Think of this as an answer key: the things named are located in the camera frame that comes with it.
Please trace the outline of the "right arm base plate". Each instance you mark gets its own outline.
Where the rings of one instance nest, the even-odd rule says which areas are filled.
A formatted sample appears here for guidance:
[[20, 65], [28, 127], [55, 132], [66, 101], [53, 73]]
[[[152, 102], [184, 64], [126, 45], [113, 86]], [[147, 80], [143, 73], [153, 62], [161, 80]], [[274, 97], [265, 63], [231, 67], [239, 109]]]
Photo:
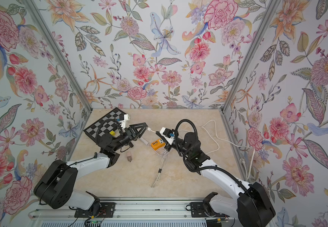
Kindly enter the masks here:
[[228, 218], [228, 215], [216, 213], [207, 204], [201, 202], [191, 202], [186, 206], [186, 210], [190, 211], [192, 218]]

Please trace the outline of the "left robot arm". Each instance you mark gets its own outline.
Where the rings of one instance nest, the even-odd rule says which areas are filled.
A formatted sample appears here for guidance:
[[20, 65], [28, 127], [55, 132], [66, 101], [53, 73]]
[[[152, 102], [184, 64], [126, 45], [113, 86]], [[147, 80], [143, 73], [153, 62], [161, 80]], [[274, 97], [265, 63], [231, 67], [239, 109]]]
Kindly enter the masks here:
[[84, 211], [97, 212], [100, 199], [89, 193], [75, 190], [76, 180], [95, 171], [113, 166], [123, 147], [133, 147], [133, 141], [140, 139], [148, 129], [146, 123], [132, 124], [122, 128], [119, 121], [108, 119], [98, 126], [95, 144], [100, 148], [91, 158], [64, 162], [54, 161], [35, 186], [33, 193], [41, 205], [53, 209], [63, 206]]

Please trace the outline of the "white pink electric toothbrush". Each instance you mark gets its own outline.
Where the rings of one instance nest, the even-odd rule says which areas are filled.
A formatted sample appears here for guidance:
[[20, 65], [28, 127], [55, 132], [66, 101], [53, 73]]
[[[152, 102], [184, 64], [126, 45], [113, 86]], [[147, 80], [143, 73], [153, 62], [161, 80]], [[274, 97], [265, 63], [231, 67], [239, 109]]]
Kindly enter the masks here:
[[151, 144], [144, 138], [140, 138], [140, 141], [142, 141], [146, 146], [151, 146]]

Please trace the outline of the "orange power strip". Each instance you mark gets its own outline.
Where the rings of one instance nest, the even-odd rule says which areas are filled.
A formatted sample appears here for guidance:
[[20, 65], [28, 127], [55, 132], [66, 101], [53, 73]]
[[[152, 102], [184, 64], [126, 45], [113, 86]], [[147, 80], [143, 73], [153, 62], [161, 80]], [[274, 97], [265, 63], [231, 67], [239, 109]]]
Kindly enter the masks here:
[[157, 151], [165, 147], [165, 142], [162, 139], [158, 139], [150, 144], [153, 150]]

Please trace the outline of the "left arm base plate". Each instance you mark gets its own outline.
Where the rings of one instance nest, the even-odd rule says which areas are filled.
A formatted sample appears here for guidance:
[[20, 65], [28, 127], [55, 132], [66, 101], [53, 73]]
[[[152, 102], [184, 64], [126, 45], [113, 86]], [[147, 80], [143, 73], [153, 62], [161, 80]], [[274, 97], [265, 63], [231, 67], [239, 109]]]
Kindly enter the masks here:
[[97, 202], [88, 210], [76, 209], [75, 218], [112, 218], [114, 215], [116, 203], [114, 202]]

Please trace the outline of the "black white checkerboard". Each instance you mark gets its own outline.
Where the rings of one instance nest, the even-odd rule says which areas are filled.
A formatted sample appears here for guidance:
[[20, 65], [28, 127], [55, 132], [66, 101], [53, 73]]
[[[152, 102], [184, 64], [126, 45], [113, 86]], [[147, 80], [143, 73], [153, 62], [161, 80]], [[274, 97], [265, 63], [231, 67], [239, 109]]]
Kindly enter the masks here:
[[102, 137], [105, 133], [109, 133], [110, 131], [114, 131], [116, 132], [115, 136], [119, 135], [119, 129], [116, 123], [114, 122], [107, 122], [104, 123], [104, 121], [108, 120], [108, 119], [113, 119], [115, 121], [118, 122], [119, 120], [119, 116], [120, 115], [124, 115], [126, 114], [125, 112], [123, 112], [122, 110], [120, 110], [119, 108], [114, 108], [113, 110], [111, 110], [110, 112], [108, 112], [107, 114], [105, 114], [103, 117], [101, 117], [100, 119], [98, 119], [97, 121], [95, 121], [93, 124], [91, 124], [90, 126], [87, 126], [84, 129], [84, 133], [93, 141], [96, 142], [96, 134], [98, 133], [98, 137]]

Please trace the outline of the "aluminium front rail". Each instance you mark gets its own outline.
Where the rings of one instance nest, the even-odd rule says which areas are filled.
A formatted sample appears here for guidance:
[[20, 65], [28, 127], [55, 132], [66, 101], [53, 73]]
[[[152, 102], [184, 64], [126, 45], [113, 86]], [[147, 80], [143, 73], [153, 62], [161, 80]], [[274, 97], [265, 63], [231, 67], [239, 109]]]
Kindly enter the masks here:
[[64, 206], [28, 214], [30, 227], [240, 227], [227, 213], [205, 214], [199, 198], [102, 198], [104, 210], [93, 219]]

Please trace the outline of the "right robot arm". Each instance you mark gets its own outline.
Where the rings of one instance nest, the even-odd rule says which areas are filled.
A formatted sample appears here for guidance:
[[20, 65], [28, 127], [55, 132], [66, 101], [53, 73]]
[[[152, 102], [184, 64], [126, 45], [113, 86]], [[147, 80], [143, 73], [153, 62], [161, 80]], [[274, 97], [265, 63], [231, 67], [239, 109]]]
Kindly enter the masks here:
[[157, 135], [164, 141], [166, 150], [178, 152], [188, 171], [211, 180], [229, 194], [227, 198], [212, 192], [205, 197], [202, 202], [207, 216], [222, 214], [238, 220], [244, 227], [266, 227], [275, 217], [275, 209], [261, 184], [235, 177], [202, 151], [192, 121], [183, 119], [175, 129], [162, 128]]

